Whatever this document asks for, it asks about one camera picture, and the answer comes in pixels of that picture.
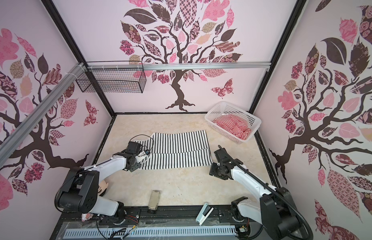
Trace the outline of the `black white striped tank top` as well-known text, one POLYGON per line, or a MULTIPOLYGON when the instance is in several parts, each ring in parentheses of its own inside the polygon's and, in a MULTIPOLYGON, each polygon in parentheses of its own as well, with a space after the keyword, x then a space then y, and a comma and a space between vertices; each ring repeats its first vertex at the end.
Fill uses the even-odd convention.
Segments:
POLYGON ((163 134, 153 133, 147 140, 135 140, 150 154, 142 170, 163 170, 210 166, 213 163, 205 130, 163 134))

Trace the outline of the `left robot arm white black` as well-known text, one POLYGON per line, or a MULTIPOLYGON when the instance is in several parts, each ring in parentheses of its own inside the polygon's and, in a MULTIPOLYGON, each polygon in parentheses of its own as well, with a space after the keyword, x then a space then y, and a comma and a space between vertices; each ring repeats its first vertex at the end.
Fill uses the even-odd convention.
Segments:
POLYGON ((103 180, 118 171, 133 172, 141 167, 137 157, 143 153, 143 146, 129 142, 125 150, 114 154, 99 165, 69 170, 64 183, 55 195, 54 206, 64 213, 102 215, 116 224, 127 216, 124 204, 99 196, 98 189, 103 180))

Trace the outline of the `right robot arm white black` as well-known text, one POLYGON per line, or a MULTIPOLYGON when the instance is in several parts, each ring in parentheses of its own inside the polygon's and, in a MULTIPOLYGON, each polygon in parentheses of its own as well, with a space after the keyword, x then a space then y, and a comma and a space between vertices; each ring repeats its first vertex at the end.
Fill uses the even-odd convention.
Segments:
POLYGON ((297 210, 291 193, 277 188, 251 173, 244 163, 232 158, 225 148, 214 152, 210 176, 221 180, 233 180, 248 190, 254 201, 241 197, 232 201, 229 218, 240 225, 236 229, 239 240, 254 240, 265 231, 272 240, 286 237, 292 240, 312 240, 313 231, 307 220, 297 210))

